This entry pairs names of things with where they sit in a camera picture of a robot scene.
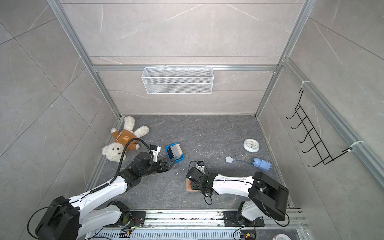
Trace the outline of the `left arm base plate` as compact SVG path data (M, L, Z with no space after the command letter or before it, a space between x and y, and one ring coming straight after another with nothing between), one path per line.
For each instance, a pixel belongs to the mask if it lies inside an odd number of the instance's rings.
M146 220L146 211L133 211L123 216L115 224L106 225L106 228L133 228L143 227Z

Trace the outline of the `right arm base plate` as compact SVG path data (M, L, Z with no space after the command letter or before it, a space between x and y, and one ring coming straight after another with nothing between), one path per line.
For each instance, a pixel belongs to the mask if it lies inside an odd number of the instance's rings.
M264 227L263 217L258 217L254 221L247 220L237 211L224 211L223 220L225 227Z

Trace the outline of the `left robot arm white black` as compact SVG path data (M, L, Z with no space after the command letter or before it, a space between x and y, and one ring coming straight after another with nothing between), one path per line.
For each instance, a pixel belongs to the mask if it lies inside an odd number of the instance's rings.
M100 228L101 224L113 225L129 212L124 204L114 204L112 208L96 210L96 207L121 195L136 185L142 178L152 174L169 171L175 164L166 157L159 158L159 146L148 145L146 152L139 153L134 160L121 169L119 161L117 171L111 180L77 196L60 196L44 207L46 211L35 232L30 236L36 240L77 240L85 234Z

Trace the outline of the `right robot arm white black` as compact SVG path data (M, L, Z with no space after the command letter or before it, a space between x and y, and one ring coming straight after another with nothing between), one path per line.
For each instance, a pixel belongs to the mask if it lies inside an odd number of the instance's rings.
M248 198L238 209L237 218L244 224L255 221L265 215L280 227L288 217L289 190L279 182L262 172L249 177L228 177L220 174L207 175L196 167L191 168L186 179L195 185L204 197L217 195L235 195Z

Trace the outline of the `tan leather card holder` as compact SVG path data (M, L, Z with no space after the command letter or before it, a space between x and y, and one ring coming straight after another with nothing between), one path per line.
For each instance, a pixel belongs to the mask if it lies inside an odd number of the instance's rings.
M191 182L189 180L186 180L186 191L188 193L198 193L200 190L199 189L197 189L197 190L192 189Z

